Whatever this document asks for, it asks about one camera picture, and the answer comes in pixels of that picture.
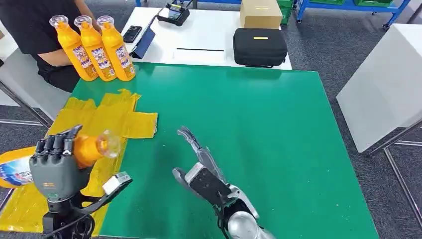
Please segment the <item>cardboard box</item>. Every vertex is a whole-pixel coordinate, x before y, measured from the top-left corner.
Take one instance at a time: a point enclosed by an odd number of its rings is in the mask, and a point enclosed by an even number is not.
[[[242,0],[240,23],[244,28],[278,29],[281,19],[276,0]]]

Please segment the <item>green crate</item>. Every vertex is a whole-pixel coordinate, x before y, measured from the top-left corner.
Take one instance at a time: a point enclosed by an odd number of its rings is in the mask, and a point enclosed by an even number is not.
[[[356,6],[390,6],[392,0],[353,0]]]
[[[281,24],[287,24],[290,18],[290,14],[292,13],[291,7],[280,7],[281,14],[283,15],[283,18],[281,19]]]
[[[292,7],[293,1],[292,0],[277,0],[277,4],[280,7]]]
[[[310,2],[334,4],[334,5],[343,5],[344,4],[344,0],[310,0]]]

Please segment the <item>gray carpet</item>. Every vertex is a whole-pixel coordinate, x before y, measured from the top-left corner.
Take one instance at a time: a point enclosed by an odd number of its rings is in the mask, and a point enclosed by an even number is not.
[[[165,3],[164,0],[149,1],[145,6],[162,7]],[[135,6],[132,0],[88,0],[87,3],[96,16],[105,14],[114,16],[116,28],[120,31]],[[239,10],[239,6],[199,3],[199,9]],[[391,15],[307,9],[302,24],[296,24],[295,15],[293,13],[289,24],[283,26],[292,66],[297,70],[319,72],[380,238],[422,238],[422,230],[417,225],[387,158],[383,153],[367,158],[357,152],[335,100],[335,96],[350,76],[384,35],[381,25]],[[403,22],[407,18],[401,16],[400,19]],[[7,127],[7,133],[0,134],[0,153],[21,145],[30,145],[43,132],[43,129],[15,129],[9,125],[3,127]],[[13,135],[18,136],[20,141],[11,141]],[[422,134],[414,133],[409,138],[420,138],[419,135]],[[422,166],[421,148],[393,146],[391,152],[403,175],[408,179],[408,186],[417,202],[422,205],[422,174],[419,170]],[[39,238],[39,236],[3,233],[0,234],[0,238]]]

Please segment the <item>blue bottle label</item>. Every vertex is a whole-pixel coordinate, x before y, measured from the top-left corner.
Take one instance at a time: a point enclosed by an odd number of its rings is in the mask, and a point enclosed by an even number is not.
[[[32,174],[29,169],[29,157],[0,164],[0,178],[14,186],[31,183]]]

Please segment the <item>black case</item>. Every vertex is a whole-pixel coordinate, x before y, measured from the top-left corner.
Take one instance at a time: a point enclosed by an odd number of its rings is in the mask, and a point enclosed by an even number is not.
[[[278,29],[238,28],[233,50],[234,61],[245,66],[279,66],[287,55],[286,42]]]

